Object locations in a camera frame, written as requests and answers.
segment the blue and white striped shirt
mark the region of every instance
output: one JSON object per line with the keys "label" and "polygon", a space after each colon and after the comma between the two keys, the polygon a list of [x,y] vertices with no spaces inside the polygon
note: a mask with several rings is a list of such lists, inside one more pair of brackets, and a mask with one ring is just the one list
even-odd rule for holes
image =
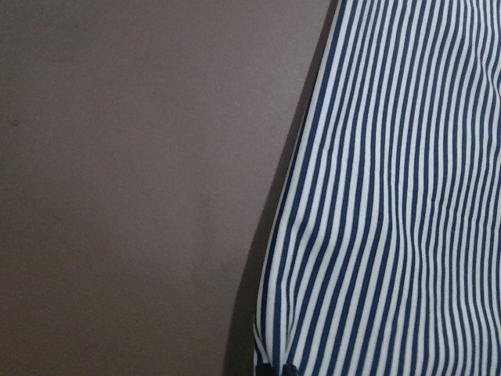
{"label": "blue and white striped shirt", "polygon": [[501,1],[340,0],[254,374],[501,374]]}

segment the gray wall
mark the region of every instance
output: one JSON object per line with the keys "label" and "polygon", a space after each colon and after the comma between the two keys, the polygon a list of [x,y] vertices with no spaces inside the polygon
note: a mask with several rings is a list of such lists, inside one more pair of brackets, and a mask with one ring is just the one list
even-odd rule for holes
{"label": "gray wall", "polygon": [[0,374],[251,374],[335,4],[0,2]]}

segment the dark object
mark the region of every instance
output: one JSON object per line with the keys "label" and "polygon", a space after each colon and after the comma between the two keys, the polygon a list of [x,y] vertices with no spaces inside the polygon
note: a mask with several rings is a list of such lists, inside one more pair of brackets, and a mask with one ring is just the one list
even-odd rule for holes
{"label": "dark object", "polygon": [[[256,376],[275,376],[275,371],[270,363],[261,363],[256,366]],[[299,376],[299,373],[292,364],[284,364],[282,376]]]}

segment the striped fabric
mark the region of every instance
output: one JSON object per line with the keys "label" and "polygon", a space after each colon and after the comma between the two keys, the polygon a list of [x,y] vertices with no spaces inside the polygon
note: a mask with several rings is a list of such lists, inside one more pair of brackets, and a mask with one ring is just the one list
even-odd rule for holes
{"label": "striped fabric", "polygon": [[338,2],[254,374],[501,374],[500,38],[500,0]]}

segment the brown wall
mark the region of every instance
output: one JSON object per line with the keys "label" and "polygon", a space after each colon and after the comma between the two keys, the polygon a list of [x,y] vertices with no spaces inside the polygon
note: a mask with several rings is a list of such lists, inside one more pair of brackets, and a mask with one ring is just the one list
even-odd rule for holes
{"label": "brown wall", "polygon": [[0,2],[0,374],[251,374],[335,5]]}

